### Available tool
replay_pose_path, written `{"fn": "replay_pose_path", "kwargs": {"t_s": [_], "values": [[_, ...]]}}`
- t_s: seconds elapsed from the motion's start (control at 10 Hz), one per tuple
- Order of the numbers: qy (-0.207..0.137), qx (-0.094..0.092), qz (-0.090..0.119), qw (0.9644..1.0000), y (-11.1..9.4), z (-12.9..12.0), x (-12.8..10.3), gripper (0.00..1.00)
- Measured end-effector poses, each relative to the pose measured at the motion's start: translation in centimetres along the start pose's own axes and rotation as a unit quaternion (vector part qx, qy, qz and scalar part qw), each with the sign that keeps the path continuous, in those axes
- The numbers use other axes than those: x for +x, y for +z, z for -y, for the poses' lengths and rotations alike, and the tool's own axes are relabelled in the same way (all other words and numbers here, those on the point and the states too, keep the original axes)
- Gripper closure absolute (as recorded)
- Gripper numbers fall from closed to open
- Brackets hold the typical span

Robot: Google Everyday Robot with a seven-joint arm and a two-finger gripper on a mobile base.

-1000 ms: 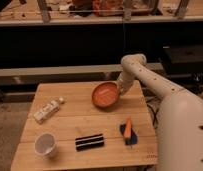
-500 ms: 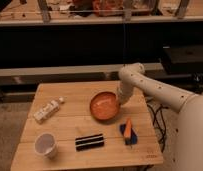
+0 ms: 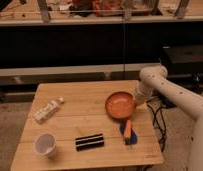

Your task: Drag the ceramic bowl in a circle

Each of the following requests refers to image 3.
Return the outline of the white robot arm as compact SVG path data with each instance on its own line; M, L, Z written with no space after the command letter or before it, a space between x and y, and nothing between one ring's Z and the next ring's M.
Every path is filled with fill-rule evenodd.
M145 103L153 90L157 90L194 121L188 171L203 171L203 96L167 80L168 71L163 65L140 70L140 82L136 88L136 105Z

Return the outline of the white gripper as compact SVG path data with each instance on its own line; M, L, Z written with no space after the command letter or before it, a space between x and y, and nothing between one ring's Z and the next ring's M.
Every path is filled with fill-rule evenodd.
M142 105L152 95L153 89L143 82L140 82L135 88L135 102L137 105Z

